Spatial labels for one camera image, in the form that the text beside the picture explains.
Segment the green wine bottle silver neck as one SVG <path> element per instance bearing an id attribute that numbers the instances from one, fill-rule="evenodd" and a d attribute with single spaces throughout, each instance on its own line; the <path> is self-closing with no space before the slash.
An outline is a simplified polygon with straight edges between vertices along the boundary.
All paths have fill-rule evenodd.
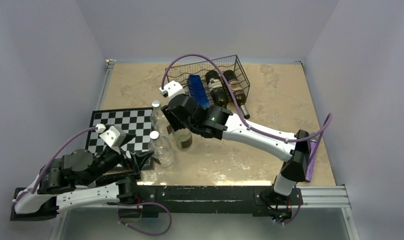
<path id="1" fill-rule="evenodd" d="M 247 96 L 243 90 L 243 87 L 236 74 L 232 70 L 226 70 L 223 72 L 226 81 L 229 83 L 232 93 L 236 99 L 237 105 L 240 108 L 245 119 L 250 118 L 250 113 L 246 107 Z"/>

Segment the blue square glass bottle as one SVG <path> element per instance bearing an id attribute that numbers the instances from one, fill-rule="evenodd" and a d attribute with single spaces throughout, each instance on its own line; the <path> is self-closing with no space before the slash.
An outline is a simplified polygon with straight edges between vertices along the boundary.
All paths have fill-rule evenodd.
<path id="1" fill-rule="evenodd" d="M 187 79 L 190 96 L 203 108 L 210 107 L 204 85 L 199 75 L 190 74 Z"/>

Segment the clear bottle silver cap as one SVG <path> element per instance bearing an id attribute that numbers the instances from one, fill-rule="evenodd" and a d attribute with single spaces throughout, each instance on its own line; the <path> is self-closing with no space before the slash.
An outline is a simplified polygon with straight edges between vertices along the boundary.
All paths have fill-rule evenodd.
<path id="1" fill-rule="evenodd" d="M 157 131 L 159 135 L 169 138 L 172 134 L 172 128 L 161 111 L 161 103 L 159 100 L 152 102 L 152 112 L 150 115 L 153 130 Z"/>

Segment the clear wine bottle dark label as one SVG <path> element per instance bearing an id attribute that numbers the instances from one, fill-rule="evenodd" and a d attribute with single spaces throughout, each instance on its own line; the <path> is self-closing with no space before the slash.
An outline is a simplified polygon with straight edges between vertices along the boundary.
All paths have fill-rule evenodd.
<path id="1" fill-rule="evenodd" d="M 173 131 L 173 138 L 180 150 L 188 149 L 193 143 L 192 133 L 187 128 Z"/>

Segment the clear round bottle white cap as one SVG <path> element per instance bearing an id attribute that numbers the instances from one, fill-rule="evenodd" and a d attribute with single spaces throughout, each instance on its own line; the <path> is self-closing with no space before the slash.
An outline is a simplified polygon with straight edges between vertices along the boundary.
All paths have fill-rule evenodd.
<path id="1" fill-rule="evenodd" d="M 148 149 L 153 151 L 151 158 L 159 164 L 160 167 L 170 167 L 175 161 L 175 155 L 170 141 L 155 130 L 150 132 L 149 137 L 150 142 Z"/>

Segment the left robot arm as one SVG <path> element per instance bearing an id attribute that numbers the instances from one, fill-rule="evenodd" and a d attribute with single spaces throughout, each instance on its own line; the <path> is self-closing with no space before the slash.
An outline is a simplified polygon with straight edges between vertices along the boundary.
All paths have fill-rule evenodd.
<path id="1" fill-rule="evenodd" d="M 11 221 L 47 221 L 68 210 L 102 203 L 134 204 L 139 199 L 137 180 L 146 154 L 130 156 L 122 146 L 133 140 L 132 133 L 104 132 L 112 140 L 101 153 L 82 148 L 55 157 L 41 168 L 28 187 L 19 187 L 10 213 Z"/>

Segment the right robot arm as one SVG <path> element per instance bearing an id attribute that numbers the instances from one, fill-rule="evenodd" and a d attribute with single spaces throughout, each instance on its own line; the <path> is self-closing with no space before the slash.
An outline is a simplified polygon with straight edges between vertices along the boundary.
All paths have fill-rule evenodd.
<path id="1" fill-rule="evenodd" d="M 283 161 L 280 173 L 275 179 L 270 196 L 278 204 L 289 199 L 297 183 L 306 180 L 311 145 L 302 140 L 308 132 L 279 132 L 262 126 L 264 133 L 256 132 L 253 126 L 245 124 L 239 115 L 212 105 L 203 108 L 186 94 L 179 94 L 160 107 L 171 128 L 175 131 L 188 129 L 191 133 L 207 139 L 234 141 L 265 151 Z"/>

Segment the dark wine bottle white label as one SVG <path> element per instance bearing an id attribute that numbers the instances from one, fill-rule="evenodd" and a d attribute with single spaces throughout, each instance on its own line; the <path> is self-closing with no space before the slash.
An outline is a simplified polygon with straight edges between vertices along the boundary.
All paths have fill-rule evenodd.
<path id="1" fill-rule="evenodd" d="M 205 74 L 205 79 L 214 104 L 222 108 L 227 108 L 229 99 L 223 88 L 218 72 L 215 70 L 208 71 Z"/>

